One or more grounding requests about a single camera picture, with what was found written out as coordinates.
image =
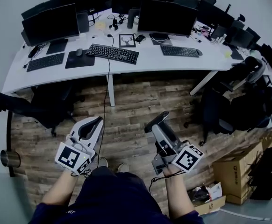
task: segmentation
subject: wooden floor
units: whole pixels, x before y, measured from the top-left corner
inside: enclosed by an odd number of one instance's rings
[[[106,157],[114,170],[125,162],[131,173],[141,177],[147,187],[155,177],[151,161],[156,155],[155,139],[151,133],[145,134],[144,127],[163,111],[169,111],[168,124],[183,140],[198,146],[202,140],[202,127],[192,123],[195,101],[200,101],[202,91],[195,97],[189,92],[199,79],[181,78],[181,73],[146,73],[146,75],[115,76],[115,107],[106,100],[105,135],[100,157]],[[106,81],[102,78],[81,80],[83,89],[78,94],[85,95],[85,102],[75,104],[74,118],[79,121],[86,117],[103,117],[103,99]],[[32,92],[25,90],[20,96],[30,100]],[[57,137],[52,138],[46,130],[32,118],[14,115],[11,128],[11,148],[21,156],[21,166],[15,174],[25,180],[27,193],[33,208],[40,203],[42,196],[50,189],[63,171],[54,157],[59,143],[69,134],[73,123],[64,121],[57,127]],[[262,129],[250,133],[234,132],[232,135],[210,133],[207,144],[202,147],[205,158],[196,169],[184,175],[187,189],[214,181],[212,162],[229,153],[236,147],[256,142]],[[79,194],[84,177],[79,177],[71,203]],[[168,212],[165,182],[153,183],[151,192],[164,213]]]

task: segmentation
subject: forearm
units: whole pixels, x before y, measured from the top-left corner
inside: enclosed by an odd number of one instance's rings
[[[171,219],[179,218],[194,210],[181,175],[168,178],[165,183]]]
[[[74,191],[78,177],[71,176],[71,172],[65,170],[58,178],[56,183],[43,197],[42,203],[48,205],[68,204],[72,192]]]

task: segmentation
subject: computer mouse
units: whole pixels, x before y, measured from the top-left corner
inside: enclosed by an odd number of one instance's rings
[[[135,41],[136,41],[136,42],[142,42],[144,39],[145,39],[145,36],[144,36],[144,35],[139,35],[139,36],[135,39]]]
[[[83,54],[83,49],[79,48],[78,50],[76,50],[76,56],[82,56]]]
[[[199,56],[202,56],[202,52],[200,50],[196,49],[196,51],[197,51]]]

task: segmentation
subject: person's right hand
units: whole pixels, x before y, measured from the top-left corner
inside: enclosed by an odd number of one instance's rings
[[[174,164],[168,164],[167,167],[163,168],[164,177],[168,177],[179,172],[181,169],[175,166]]]

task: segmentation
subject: dark pants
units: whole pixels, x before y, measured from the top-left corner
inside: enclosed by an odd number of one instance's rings
[[[134,184],[140,185],[140,186],[144,187],[144,189],[146,189],[146,186],[145,186],[143,180],[141,178],[139,178],[138,176],[136,176],[135,174],[132,174],[132,173],[116,173],[115,174],[112,170],[110,170],[109,168],[107,168],[105,166],[96,168],[94,171],[92,171],[91,175],[85,181],[90,180],[95,177],[98,177],[98,176],[118,177],[118,178],[121,178],[124,180],[128,180],[130,182],[133,182]]]

